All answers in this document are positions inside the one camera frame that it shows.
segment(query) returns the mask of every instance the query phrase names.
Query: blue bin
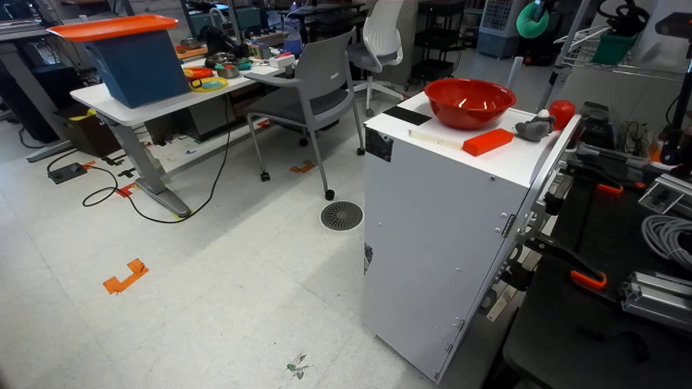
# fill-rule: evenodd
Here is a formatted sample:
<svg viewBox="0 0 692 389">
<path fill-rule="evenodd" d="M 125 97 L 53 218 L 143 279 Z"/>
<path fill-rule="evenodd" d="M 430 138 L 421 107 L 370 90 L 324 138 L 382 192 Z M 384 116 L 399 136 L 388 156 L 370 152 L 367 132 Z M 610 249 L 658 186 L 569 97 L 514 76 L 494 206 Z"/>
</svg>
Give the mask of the blue bin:
<svg viewBox="0 0 692 389">
<path fill-rule="evenodd" d="M 86 50 L 110 95 L 130 107 L 190 90 L 168 32 L 92 42 Z"/>
</svg>

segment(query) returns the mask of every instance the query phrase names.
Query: cabinet door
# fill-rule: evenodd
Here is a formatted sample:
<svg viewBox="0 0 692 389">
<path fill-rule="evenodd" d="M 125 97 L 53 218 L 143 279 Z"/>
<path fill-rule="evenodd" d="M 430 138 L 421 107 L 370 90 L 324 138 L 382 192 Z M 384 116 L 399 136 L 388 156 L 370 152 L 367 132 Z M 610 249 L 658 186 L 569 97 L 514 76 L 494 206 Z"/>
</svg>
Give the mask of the cabinet door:
<svg viewBox="0 0 692 389">
<path fill-rule="evenodd" d="M 442 380 L 495 277 L 504 214 L 527 187 L 396 140 L 367 160 L 367 300 L 370 330 Z"/>
</svg>

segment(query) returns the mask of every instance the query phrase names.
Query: debris on floor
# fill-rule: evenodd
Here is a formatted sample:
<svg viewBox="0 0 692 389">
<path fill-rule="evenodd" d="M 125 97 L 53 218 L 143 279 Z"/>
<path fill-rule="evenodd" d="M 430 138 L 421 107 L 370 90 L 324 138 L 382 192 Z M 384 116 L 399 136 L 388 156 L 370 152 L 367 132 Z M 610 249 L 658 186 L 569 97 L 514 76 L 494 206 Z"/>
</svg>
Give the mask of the debris on floor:
<svg viewBox="0 0 692 389">
<path fill-rule="evenodd" d="M 310 368 L 310 366 L 304 366 L 305 356 L 308 355 L 301 352 L 292 364 L 285 366 L 285 369 L 292 372 L 298 380 L 304 380 L 305 369 Z"/>
<path fill-rule="evenodd" d="M 290 171 L 304 174 L 304 173 L 312 171 L 315 167 L 316 165 L 312 160 L 304 160 L 304 165 L 292 167 Z"/>
</svg>

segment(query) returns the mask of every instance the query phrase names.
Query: desk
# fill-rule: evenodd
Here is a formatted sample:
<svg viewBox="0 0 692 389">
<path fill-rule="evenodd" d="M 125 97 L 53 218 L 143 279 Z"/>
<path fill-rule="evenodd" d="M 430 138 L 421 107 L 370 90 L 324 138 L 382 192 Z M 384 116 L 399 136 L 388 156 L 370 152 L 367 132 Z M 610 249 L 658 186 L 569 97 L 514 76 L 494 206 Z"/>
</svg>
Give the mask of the desk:
<svg viewBox="0 0 692 389">
<path fill-rule="evenodd" d="M 676 264 L 655 258 L 641 238 L 649 214 L 636 206 L 639 195 L 609 199 L 593 183 L 577 182 L 557 225 L 555 238 L 610 277 L 609 293 L 634 271 L 680 274 Z M 623 330 L 636 332 L 652 352 L 636 360 L 627 337 L 607 341 Z M 568 284 L 568 266 L 546 258 L 529 289 L 504 345 L 507 364 L 533 380 L 557 389 L 652 389 L 692 387 L 692 339 L 661 325 L 634 317 Z"/>
<path fill-rule="evenodd" d="M 41 39 L 41 37 L 51 37 L 51 32 L 41 26 L 23 26 L 23 29 L 3 29 L 0 31 L 0 60 L 4 63 L 11 78 L 16 78 L 16 83 L 24 90 L 24 95 L 31 97 L 34 106 L 40 110 L 40 115 L 43 116 L 48 127 L 62 138 L 62 140 L 51 143 L 51 144 L 41 147 L 40 152 L 31 154 L 28 163 L 51 157 L 51 156 L 62 154 L 72 147 L 70 140 L 66 140 L 63 124 L 55 115 L 57 103 L 51 100 L 51 95 L 46 93 L 41 83 L 27 68 L 24 58 L 18 52 L 19 42 Z"/>
<path fill-rule="evenodd" d="M 319 18 L 319 15 L 328 15 L 328 13 L 337 13 L 337 11 L 362 11 L 367 7 L 367 3 L 351 3 L 351 5 L 316 5 L 316 7 L 301 7 L 301 9 L 294 9 L 294 11 L 288 11 L 285 15 L 292 18 L 292 19 L 298 19 L 301 23 L 301 39 L 304 43 L 310 43 L 312 37 L 308 32 L 308 18 Z"/>
<path fill-rule="evenodd" d="M 254 73 L 259 76 L 272 76 L 278 73 L 275 68 L 254 68 Z M 210 101 L 214 97 L 235 93 L 238 89 L 244 89 L 249 85 L 256 85 L 249 78 L 236 78 L 230 79 L 227 86 L 216 89 L 216 90 L 205 90 L 205 93 L 185 93 L 176 95 L 169 100 L 160 100 L 154 103 L 128 107 L 112 100 L 108 93 L 106 85 L 96 85 L 86 89 L 72 90 L 72 97 L 78 100 L 85 106 L 92 106 L 97 110 L 101 119 L 110 127 L 133 165 L 136 167 L 141 179 L 138 186 L 160 206 L 172 210 L 178 217 L 190 217 L 190 207 L 176 195 L 172 192 L 164 182 L 162 182 L 162 167 L 160 163 L 149 154 L 146 144 L 138 143 L 136 127 L 146 125 L 152 119 Z"/>
</svg>

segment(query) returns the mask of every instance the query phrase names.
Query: orange tray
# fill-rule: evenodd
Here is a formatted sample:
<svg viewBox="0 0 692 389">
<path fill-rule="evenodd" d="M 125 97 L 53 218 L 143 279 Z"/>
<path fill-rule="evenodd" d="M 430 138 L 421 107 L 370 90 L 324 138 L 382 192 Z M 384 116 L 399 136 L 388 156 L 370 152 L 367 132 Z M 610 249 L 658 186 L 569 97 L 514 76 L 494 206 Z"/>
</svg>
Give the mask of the orange tray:
<svg viewBox="0 0 692 389">
<path fill-rule="evenodd" d="M 92 43 L 172 29 L 178 29 L 178 19 L 154 13 L 141 13 L 130 18 L 110 18 L 85 23 L 55 26 L 51 29 L 51 32 L 67 42 Z"/>
</svg>

